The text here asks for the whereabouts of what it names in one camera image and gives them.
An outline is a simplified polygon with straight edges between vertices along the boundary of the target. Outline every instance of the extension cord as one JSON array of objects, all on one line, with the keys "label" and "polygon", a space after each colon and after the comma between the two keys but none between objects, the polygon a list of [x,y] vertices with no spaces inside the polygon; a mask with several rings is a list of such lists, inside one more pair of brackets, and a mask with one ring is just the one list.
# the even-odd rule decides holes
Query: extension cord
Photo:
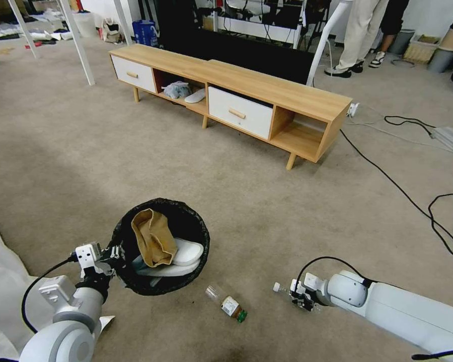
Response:
[{"label": "extension cord", "polygon": [[444,144],[448,149],[453,151],[453,128],[451,127],[436,127],[432,131],[432,138],[437,139]]}]

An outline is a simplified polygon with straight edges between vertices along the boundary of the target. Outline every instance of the bottle cap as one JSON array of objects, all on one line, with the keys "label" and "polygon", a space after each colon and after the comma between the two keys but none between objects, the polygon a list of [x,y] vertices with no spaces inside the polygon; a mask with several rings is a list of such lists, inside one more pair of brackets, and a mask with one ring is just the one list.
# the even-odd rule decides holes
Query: bottle cap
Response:
[{"label": "bottle cap", "polygon": [[238,314],[237,320],[238,320],[239,323],[242,323],[245,320],[246,317],[247,317],[247,311],[246,310],[242,310]]}]

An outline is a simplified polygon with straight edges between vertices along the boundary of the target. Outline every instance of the beige pants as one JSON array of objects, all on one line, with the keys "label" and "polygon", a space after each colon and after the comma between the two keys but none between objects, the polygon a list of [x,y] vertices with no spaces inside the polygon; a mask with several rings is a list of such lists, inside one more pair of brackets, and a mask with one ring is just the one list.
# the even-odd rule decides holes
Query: beige pants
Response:
[{"label": "beige pants", "polygon": [[344,51],[337,69],[352,67],[366,58],[376,35],[389,0],[354,0],[344,38]]}]

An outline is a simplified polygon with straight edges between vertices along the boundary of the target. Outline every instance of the wooden cabinet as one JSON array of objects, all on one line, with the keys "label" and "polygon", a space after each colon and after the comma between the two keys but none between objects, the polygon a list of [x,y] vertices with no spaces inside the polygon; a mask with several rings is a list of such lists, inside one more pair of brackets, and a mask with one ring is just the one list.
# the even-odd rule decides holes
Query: wooden cabinet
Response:
[{"label": "wooden cabinet", "polygon": [[[315,89],[252,70],[205,61],[135,44],[109,52],[117,78],[138,90],[155,94],[290,152],[295,158],[317,162],[334,142],[351,103],[348,97]],[[194,89],[205,88],[206,98],[189,104],[164,95],[171,75]]]}]

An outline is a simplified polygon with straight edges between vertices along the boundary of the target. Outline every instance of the white robotic arm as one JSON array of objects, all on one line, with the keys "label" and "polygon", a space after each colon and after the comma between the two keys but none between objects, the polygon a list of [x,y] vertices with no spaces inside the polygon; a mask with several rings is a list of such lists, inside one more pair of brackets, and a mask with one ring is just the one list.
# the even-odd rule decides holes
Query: white robotic arm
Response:
[{"label": "white robotic arm", "polygon": [[[274,291],[279,291],[278,283]],[[320,304],[356,313],[429,354],[453,351],[453,307],[421,295],[345,270],[329,280],[307,273],[303,283],[292,280],[289,294],[307,310]],[[441,358],[453,362],[453,354]]]},{"label": "white robotic arm", "polygon": [[[114,270],[102,260],[98,243],[75,250],[83,281],[76,286],[66,276],[51,278],[39,292],[54,308],[53,323],[26,344],[19,362],[89,362],[101,332],[102,305]],[[118,258],[112,248],[106,259]]]}]

